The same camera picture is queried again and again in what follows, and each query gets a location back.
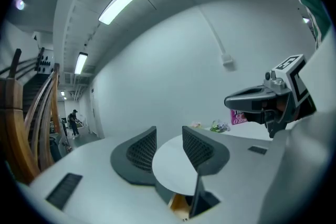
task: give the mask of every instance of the round white table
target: round white table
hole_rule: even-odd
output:
[[[183,150],[182,135],[170,139],[156,151],[152,168],[165,188],[182,195],[195,194],[197,172]]]

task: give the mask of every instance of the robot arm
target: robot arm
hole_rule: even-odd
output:
[[[232,110],[243,111],[248,121],[265,124],[273,138],[308,100],[309,92],[299,77],[305,64],[304,55],[290,56],[266,72],[262,85],[236,92],[226,97],[224,104]],[[279,100],[285,104],[284,111],[277,109]]]

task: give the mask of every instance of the black logo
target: black logo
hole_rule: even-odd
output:
[[[276,69],[283,70],[286,67],[288,67],[290,64],[292,64],[296,59],[298,59],[299,56],[291,56],[288,59],[286,59],[283,63],[281,63]]]
[[[303,81],[299,77],[299,72],[304,67],[305,64],[306,62],[302,61],[290,74],[290,78],[292,79],[292,83],[294,86],[293,91],[295,92],[298,102],[300,102],[302,98],[304,98],[305,95],[308,93],[306,86],[303,84]]]

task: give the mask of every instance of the floor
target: floor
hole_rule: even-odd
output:
[[[100,140],[100,138],[98,138],[94,133],[89,133],[88,129],[85,127],[78,128],[79,136],[76,135],[74,140],[72,139],[74,137],[72,135],[72,130],[67,129],[67,132],[69,145],[72,147],[72,150],[75,150],[78,147],[83,146],[87,143]]]

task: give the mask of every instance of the green fabric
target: green fabric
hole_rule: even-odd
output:
[[[316,48],[318,48],[331,25],[330,20],[324,11],[321,0],[300,1],[310,12],[310,20],[312,21],[314,34],[316,36]]]

